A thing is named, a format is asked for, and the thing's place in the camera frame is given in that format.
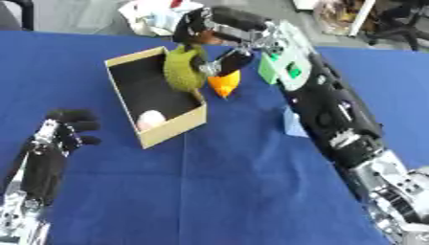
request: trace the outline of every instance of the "yellow toy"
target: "yellow toy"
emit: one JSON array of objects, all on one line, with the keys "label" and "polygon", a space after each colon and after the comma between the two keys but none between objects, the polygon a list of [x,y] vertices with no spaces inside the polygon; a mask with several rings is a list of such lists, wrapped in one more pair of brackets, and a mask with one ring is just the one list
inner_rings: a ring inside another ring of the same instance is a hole
[{"label": "yellow toy", "polygon": [[239,70],[225,77],[209,77],[209,83],[216,93],[226,99],[239,85],[241,73]]}]

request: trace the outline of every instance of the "white ball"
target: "white ball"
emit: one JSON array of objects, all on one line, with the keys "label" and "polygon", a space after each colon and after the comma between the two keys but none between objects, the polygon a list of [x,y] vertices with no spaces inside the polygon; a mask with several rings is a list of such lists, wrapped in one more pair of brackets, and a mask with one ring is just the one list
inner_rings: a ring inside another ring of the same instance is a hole
[{"label": "white ball", "polygon": [[166,118],[159,111],[149,110],[142,113],[137,121],[137,127],[140,131],[148,130],[152,127],[159,126],[166,121]]}]

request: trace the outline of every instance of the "tan cardboard box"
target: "tan cardboard box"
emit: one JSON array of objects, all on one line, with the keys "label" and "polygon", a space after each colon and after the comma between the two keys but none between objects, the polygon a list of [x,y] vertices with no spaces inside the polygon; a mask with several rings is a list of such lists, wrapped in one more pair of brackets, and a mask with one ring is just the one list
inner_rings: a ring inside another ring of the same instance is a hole
[{"label": "tan cardboard box", "polygon": [[[105,62],[113,88],[143,148],[157,145],[207,120],[207,104],[197,90],[178,92],[165,81],[163,64],[167,52],[165,47],[158,47]],[[136,122],[147,110],[160,111],[167,121],[140,131]]]}]

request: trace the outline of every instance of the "blue tablecloth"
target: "blue tablecloth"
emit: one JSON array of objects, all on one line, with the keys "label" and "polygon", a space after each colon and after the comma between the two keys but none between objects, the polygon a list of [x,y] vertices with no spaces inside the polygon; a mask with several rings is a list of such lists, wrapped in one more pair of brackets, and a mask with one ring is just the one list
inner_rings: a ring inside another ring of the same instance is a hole
[{"label": "blue tablecloth", "polygon": [[[159,39],[0,33],[0,171],[47,111],[93,110],[103,139],[69,161],[53,244],[387,244],[308,139],[282,133],[281,94],[257,62],[227,100],[203,89],[208,123],[142,150],[105,59]],[[222,48],[209,47],[212,56]],[[426,164],[428,55],[320,48],[385,124],[410,167]]]}]

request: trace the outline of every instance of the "screw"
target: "screw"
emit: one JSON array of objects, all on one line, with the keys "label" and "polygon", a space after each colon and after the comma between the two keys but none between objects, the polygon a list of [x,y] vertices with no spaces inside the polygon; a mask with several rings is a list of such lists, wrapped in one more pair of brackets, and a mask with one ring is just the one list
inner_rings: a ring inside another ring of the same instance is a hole
[{"label": "screw", "polygon": [[317,77],[317,84],[322,85],[327,81],[327,77],[320,75]]}]

